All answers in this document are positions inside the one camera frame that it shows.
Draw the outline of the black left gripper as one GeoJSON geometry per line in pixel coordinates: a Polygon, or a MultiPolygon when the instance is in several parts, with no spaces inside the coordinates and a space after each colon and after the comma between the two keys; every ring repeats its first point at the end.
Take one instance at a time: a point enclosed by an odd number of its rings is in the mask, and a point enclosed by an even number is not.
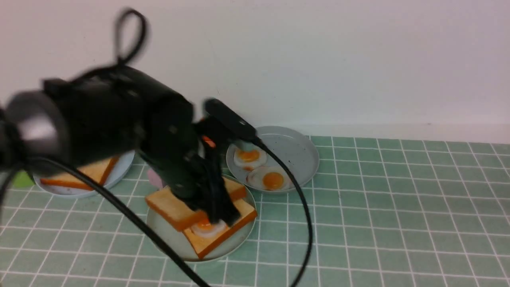
{"type": "Polygon", "coordinates": [[[144,116],[142,158],[192,211],[204,211],[211,223],[228,226],[241,217],[222,177],[219,154],[231,139],[206,117],[144,116]]]}

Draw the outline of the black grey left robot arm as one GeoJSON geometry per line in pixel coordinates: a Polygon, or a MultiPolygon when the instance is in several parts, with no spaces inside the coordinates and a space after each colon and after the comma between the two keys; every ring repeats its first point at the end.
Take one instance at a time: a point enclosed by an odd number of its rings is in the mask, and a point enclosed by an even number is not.
{"type": "Polygon", "coordinates": [[[31,158],[82,167],[136,151],[191,210],[232,226],[240,211],[227,196],[218,152],[204,138],[224,141],[218,116],[234,113],[215,98],[203,109],[206,117],[193,122],[191,102],[131,67],[84,80],[47,79],[1,110],[1,171],[24,163],[46,177],[61,170],[31,158]]]}

